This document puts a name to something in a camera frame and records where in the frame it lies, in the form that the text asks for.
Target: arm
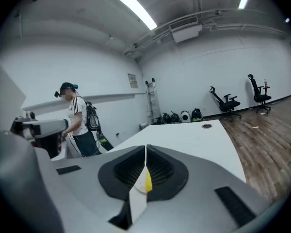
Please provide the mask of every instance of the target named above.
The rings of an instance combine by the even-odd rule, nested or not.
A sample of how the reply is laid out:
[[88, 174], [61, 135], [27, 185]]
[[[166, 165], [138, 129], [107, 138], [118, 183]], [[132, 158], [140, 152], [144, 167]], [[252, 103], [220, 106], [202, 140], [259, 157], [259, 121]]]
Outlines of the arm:
[[63, 132], [62, 136], [66, 137], [70, 132], [76, 130], [82, 124], [82, 112], [74, 114], [72, 124]]
[[270, 87], [268, 86], [268, 87], [263, 88], [265, 90], [265, 93], [264, 93], [265, 95], [266, 95], [266, 92], [267, 92], [268, 88], [270, 88]]
[[234, 96], [234, 97], [230, 98], [229, 100], [234, 100], [236, 97], [237, 97], [237, 96]]

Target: sign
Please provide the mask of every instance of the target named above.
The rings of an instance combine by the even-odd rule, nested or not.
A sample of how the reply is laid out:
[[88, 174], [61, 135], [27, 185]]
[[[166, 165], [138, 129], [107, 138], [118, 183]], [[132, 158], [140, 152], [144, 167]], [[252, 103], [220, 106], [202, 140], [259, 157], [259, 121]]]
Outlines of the sign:
[[129, 79], [129, 83], [130, 83], [131, 88], [138, 88], [136, 75], [128, 73], [128, 79]]

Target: air conditioner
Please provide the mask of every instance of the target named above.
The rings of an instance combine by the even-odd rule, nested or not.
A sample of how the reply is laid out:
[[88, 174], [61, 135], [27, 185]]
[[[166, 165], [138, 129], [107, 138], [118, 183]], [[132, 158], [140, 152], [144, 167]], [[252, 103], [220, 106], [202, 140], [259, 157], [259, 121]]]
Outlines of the air conditioner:
[[169, 25], [170, 31], [176, 43], [198, 36], [202, 25], [198, 24], [196, 17], [190, 17]]

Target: ladder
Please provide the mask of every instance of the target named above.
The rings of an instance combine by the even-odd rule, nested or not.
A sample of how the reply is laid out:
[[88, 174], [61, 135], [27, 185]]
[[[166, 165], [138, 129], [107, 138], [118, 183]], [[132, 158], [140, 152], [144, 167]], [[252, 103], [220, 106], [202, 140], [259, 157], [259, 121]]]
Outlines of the ladder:
[[146, 95], [148, 101], [148, 111], [150, 112], [149, 117], [151, 118], [151, 124], [154, 123], [154, 119], [161, 117], [161, 110], [159, 105], [159, 100], [157, 97], [155, 80], [152, 78], [152, 82], [145, 82], [146, 85]]

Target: ceiling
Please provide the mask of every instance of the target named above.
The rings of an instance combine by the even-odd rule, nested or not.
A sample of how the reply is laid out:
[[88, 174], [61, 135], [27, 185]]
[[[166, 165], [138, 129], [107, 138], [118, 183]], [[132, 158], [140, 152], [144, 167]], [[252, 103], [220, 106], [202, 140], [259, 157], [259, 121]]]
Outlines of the ceiling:
[[0, 38], [30, 36], [71, 37], [98, 44], [139, 61], [162, 42], [173, 40], [169, 24], [193, 16], [203, 30], [288, 30], [281, 12], [271, 0], [249, 0], [238, 10], [240, 0], [138, 0], [158, 27], [152, 32], [119, 0], [21, 1], [7, 19]]

